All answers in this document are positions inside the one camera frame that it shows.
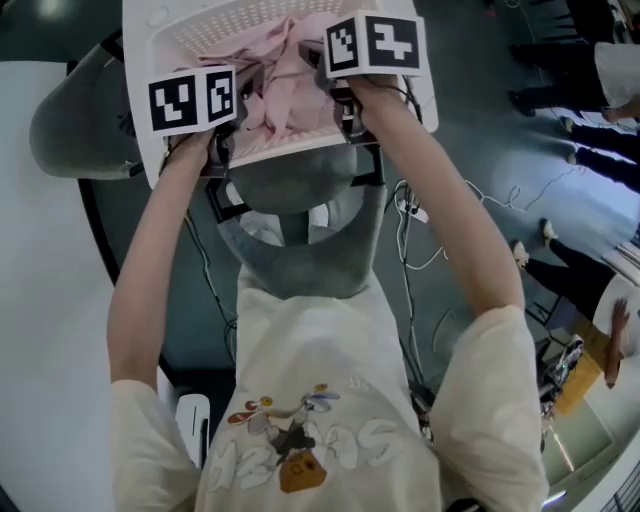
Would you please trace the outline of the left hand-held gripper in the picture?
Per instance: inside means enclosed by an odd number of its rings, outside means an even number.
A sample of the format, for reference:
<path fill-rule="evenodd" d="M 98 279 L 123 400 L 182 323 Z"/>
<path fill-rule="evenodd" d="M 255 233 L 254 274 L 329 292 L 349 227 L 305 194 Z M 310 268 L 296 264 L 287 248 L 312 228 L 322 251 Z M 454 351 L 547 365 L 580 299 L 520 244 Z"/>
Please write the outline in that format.
<path fill-rule="evenodd" d="M 234 135 L 247 117 L 231 65 L 176 71 L 148 84 L 150 127 L 166 140 L 179 135 L 213 132 L 204 176 L 223 176 L 235 150 Z"/>

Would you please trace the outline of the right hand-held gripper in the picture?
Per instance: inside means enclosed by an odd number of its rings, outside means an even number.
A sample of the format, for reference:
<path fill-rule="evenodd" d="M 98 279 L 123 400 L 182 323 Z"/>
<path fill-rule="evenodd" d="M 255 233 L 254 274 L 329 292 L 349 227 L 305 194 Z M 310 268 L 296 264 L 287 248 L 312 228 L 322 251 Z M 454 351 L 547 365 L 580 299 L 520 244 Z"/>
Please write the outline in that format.
<path fill-rule="evenodd" d="M 356 10 L 330 25 L 321 41 L 303 40 L 299 55 L 315 70 L 316 86 L 334 101 L 334 119 L 352 145 L 377 142 L 361 119 L 362 105 L 346 81 L 354 76 L 395 76 L 390 88 L 422 116 L 411 80 L 425 75 L 424 20 Z"/>

